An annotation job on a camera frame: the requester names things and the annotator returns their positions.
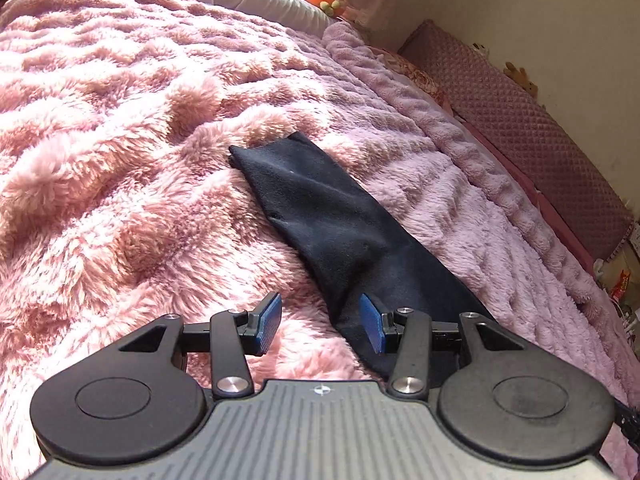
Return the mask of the pink fluffy blanket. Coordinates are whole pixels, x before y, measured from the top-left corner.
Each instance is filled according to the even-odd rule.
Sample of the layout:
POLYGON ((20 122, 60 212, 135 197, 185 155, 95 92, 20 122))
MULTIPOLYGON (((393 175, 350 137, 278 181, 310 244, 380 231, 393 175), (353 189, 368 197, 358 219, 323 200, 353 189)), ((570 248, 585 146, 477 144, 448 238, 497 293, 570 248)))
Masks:
POLYGON ((591 276, 462 125, 348 25, 294 32, 195 0, 10 0, 1 12, 1 474, 42 461, 49 377, 153 318, 283 297, 257 380, 367 379, 229 164, 306 134, 509 330, 639 402, 591 276))

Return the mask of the quilted pink headboard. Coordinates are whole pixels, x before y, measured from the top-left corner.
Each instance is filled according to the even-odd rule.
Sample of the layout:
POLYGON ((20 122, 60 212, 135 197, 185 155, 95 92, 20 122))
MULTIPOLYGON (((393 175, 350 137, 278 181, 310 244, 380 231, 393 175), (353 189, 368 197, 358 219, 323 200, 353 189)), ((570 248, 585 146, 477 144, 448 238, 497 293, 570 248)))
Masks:
POLYGON ((593 258, 610 260, 634 216, 597 167, 534 99, 431 21, 399 54, 444 89, 452 108, 529 177, 593 258))

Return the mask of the black pants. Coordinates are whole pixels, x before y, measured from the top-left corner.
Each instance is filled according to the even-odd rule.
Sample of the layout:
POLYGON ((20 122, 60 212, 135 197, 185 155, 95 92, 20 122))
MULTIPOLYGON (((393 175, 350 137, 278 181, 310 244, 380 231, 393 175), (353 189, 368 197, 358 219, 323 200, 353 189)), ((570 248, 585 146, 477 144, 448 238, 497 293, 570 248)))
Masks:
POLYGON ((410 235, 337 162, 296 132, 258 148, 230 150, 266 218, 303 261, 332 326, 382 378, 393 356, 374 352, 358 300, 409 307, 436 322, 463 312, 490 315, 468 286, 410 235))

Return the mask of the small teddy on headboard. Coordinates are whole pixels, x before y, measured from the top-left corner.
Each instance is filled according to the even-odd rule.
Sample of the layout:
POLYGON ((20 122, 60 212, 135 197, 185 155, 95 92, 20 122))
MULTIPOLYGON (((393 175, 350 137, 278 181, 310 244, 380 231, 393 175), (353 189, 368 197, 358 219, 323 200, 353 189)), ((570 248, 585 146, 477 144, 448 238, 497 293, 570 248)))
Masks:
POLYGON ((503 73, 534 100, 538 98, 538 87, 529 79, 524 67, 517 68, 513 63, 506 62, 503 73))

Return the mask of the red pillow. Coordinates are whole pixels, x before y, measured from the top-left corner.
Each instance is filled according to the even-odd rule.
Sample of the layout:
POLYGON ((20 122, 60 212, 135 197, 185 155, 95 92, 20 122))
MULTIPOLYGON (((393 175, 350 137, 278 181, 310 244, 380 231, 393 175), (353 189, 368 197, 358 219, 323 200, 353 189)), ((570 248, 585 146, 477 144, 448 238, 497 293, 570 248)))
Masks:
POLYGON ((486 148, 486 150, 498 160, 498 163, 510 174, 512 179, 523 189, 529 201, 539 210, 544 221, 548 223, 556 237, 570 251, 570 253, 580 263, 582 268, 593 276, 594 258, 584 247, 582 242, 578 240, 570 227, 562 219, 560 214, 550 203, 550 200, 541 191, 538 190, 534 182, 524 174, 518 166, 514 165, 506 156, 504 156, 498 148, 492 144, 483 133, 474 127, 470 122, 457 116, 457 120, 465 126, 466 130, 474 136, 486 148))

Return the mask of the orange plush toy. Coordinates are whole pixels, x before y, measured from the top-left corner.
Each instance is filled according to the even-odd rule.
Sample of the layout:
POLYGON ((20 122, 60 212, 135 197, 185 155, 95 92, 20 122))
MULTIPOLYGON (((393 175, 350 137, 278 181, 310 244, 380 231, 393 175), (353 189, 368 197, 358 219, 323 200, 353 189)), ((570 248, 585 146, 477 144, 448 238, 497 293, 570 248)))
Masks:
POLYGON ((346 0, 305 0, 316 6, 329 18, 339 18, 346 10, 346 0))

